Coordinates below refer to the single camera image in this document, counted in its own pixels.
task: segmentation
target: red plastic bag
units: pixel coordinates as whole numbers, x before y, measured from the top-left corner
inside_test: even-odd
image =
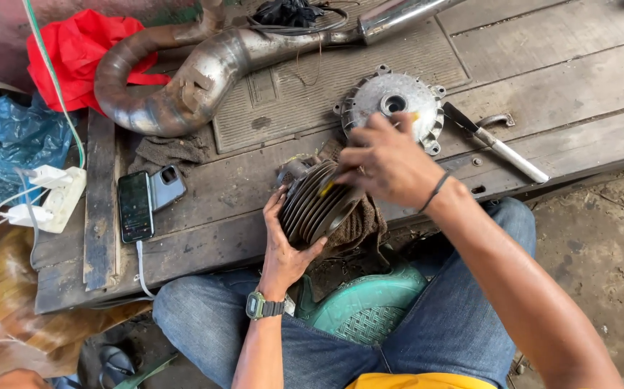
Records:
[[[52,22],[41,28],[43,43],[57,74],[62,97],[68,111],[91,107],[103,113],[93,95],[93,76],[101,57],[118,41],[144,26],[131,17],[106,17],[94,10],[83,10],[63,22]],[[33,34],[26,40],[28,72],[48,106],[62,111],[53,81],[41,56]],[[170,77],[162,74],[142,74],[156,63],[158,54],[144,58],[132,69],[130,84],[168,84]]]

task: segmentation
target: smartphone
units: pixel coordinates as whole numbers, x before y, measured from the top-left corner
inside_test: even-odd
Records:
[[[168,165],[150,178],[153,211],[160,210],[187,192],[185,180],[177,166]]]
[[[124,243],[146,240],[153,236],[153,204],[149,174],[140,171],[117,180],[120,202],[120,230]]]

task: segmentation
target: wristwatch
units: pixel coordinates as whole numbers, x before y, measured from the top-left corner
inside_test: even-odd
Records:
[[[252,320],[282,315],[285,310],[285,301],[266,301],[264,295],[257,291],[253,291],[247,296],[245,312],[247,312],[247,317]]]

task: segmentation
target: jeans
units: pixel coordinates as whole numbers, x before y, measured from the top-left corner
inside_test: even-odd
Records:
[[[483,208],[534,257],[535,221],[524,204],[507,198]],[[435,249],[435,240],[445,244]],[[342,340],[283,314],[286,387],[345,388],[369,372],[447,372],[506,388],[514,343],[458,252],[442,234],[435,240],[423,241],[429,247],[413,266],[438,261],[441,269],[381,345]],[[250,323],[246,295],[258,281],[252,270],[189,276],[165,285],[153,303],[168,339],[223,388],[232,385]]]

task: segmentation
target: green wire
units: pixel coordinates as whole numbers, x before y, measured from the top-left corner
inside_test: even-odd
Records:
[[[30,0],[22,0],[23,6],[26,9],[26,16],[28,17],[28,21],[31,24],[31,30],[33,31],[33,36],[36,40],[36,44],[38,45],[38,49],[41,52],[41,57],[46,62],[46,66],[48,68],[48,73],[50,74],[50,79],[53,81],[53,85],[55,86],[55,92],[57,93],[57,99],[59,100],[59,104],[62,107],[62,111],[64,112],[64,116],[67,119],[67,123],[69,127],[72,129],[72,135],[74,135],[74,140],[77,143],[77,149],[79,151],[79,168],[83,169],[84,164],[86,163],[86,158],[84,155],[84,146],[82,145],[82,140],[79,139],[79,134],[77,134],[77,130],[74,128],[74,124],[72,123],[72,119],[69,117],[69,112],[67,112],[67,107],[64,104],[64,99],[62,97],[62,90],[59,87],[59,81],[57,80],[57,75],[55,74],[55,68],[53,68],[53,63],[50,61],[50,56],[48,55],[48,50],[43,43],[43,37],[41,37],[40,28],[38,28],[38,23],[36,22],[36,16],[33,13],[33,7],[31,6]]]

